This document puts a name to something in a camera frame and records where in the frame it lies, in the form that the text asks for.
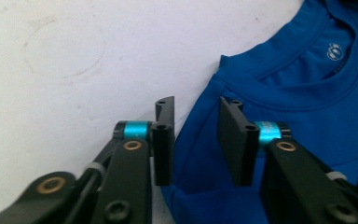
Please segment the black metal linkage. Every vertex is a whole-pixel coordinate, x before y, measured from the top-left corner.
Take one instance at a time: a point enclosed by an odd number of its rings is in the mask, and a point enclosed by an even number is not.
[[[156,102],[156,121],[151,128],[155,184],[158,186],[170,185],[175,131],[173,96]]]
[[[75,177],[66,172],[43,175],[0,213],[0,223],[61,223],[74,199]]]
[[[292,139],[274,139],[261,199],[270,223],[358,223],[358,210],[309,152]]]
[[[118,143],[106,172],[91,223],[150,223],[149,147],[145,140]]]
[[[250,186],[259,147],[260,129],[242,114],[242,103],[220,98],[218,140],[237,186]]]

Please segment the white surface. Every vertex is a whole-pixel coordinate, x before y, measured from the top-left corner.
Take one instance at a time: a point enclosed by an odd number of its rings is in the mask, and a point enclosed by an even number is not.
[[[177,132],[215,72],[274,35],[302,0],[0,1],[0,211],[41,175],[79,175],[119,120]],[[170,223],[154,189],[154,223]]]

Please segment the black plastic part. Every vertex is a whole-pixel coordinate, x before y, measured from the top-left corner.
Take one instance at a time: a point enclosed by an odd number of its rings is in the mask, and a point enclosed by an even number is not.
[[[75,177],[66,172],[37,178],[16,202],[0,213],[0,223],[62,223],[73,201],[75,184]]]
[[[166,186],[172,182],[175,132],[173,96],[156,102],[156,121],[151,127],[155,184]]]
[[[101,173],[95,169],[87,169],[77,180],[78,193],[63,224],[90,223],[90,208],[95,203],[97,189],[101,186]]]
[[[131,142],[141,145],[133,147]],[[149,145],[145,140],[126,139],[116,145],[91,223],[112,222],[105,210],[116,201],[125,201],[131,207],[131,216],[123,223],[151,222]]]
[[[292,139],[274,139],[260,196],[270,223],[358,223],[358,210]]]
[[[277,122],[278,128],[281,132],[281,138],[291,138],[292,131],[287,127],[285,123]]]
[[[260,129],[242,114],[242,103],[220,98],[218,140],[236,186],[250,186],[259,148]]]
[[[95,158],[95,162],[102,164],[105,168],[108,167],[110,157],[115,151],[116,145],[124,139],[124,129],[126,127],[127,121],[119,121],[115,129],[113,130],[112,139],[106,144],[106,146],[101,150],[98,156]]]

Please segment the blue fabric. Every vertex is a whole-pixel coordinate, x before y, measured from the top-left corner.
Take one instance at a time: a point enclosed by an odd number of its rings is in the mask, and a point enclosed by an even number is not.
[[[217,141],[219,97],[244,103],[249,120],[285,122],[293,137],[358,181],[358,1],[306,0],[269,41],[232,57],[194,105],[175,145],[174,179],[162,188],[176,223],[267,223],[251,187],[235,188]]]

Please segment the blue spacer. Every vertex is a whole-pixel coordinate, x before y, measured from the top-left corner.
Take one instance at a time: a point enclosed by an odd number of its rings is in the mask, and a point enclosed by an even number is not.
[[[127,121],[124,128],[124,139],[141,138],[147,140],[149,121]]]
[[[281,129],[277,123],[270,121],[256,121],[255,124],[260,129],[260,136],[258,137],[260,148],[264,149],[264,146],[274,138],[282,138]]]

